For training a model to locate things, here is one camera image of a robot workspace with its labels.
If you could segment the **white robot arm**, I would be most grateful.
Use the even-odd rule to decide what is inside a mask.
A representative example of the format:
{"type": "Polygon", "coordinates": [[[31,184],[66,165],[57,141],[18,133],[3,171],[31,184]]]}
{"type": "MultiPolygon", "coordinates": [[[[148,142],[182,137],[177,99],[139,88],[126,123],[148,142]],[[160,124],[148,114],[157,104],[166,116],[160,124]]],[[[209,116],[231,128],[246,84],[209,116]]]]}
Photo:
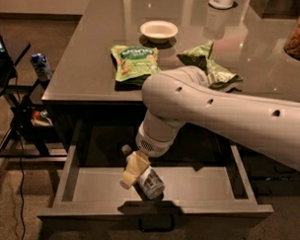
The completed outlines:
{"type": "Polygon", "coordinates": [[[300,172],[300,103],[236,95],[207,88],[206,74],[187,66],[148,77],[141,96],[146,115],[136,134],[134,152],[121,178],[131,188],[164,155],[182,126],[205,127],[300,172]]]}

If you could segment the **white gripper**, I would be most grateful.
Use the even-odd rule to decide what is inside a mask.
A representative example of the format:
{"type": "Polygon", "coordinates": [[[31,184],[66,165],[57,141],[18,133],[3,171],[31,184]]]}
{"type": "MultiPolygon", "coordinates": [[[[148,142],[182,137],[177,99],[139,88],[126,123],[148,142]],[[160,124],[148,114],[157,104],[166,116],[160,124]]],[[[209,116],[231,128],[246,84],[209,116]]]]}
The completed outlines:
{"type": "Polygon", "coordinates": [[[149,158],[159,158],[163,156],[173,143],[173,141],[158,141],[151,138],[146,133],[144,124],[139,127],[135,141],[140,151],[134,151],[126,158],[126,167],[120,180],[120,184],[127,190],[131,188],[137,182],[139,176],[148,169],[150,163],[149,158]]]}

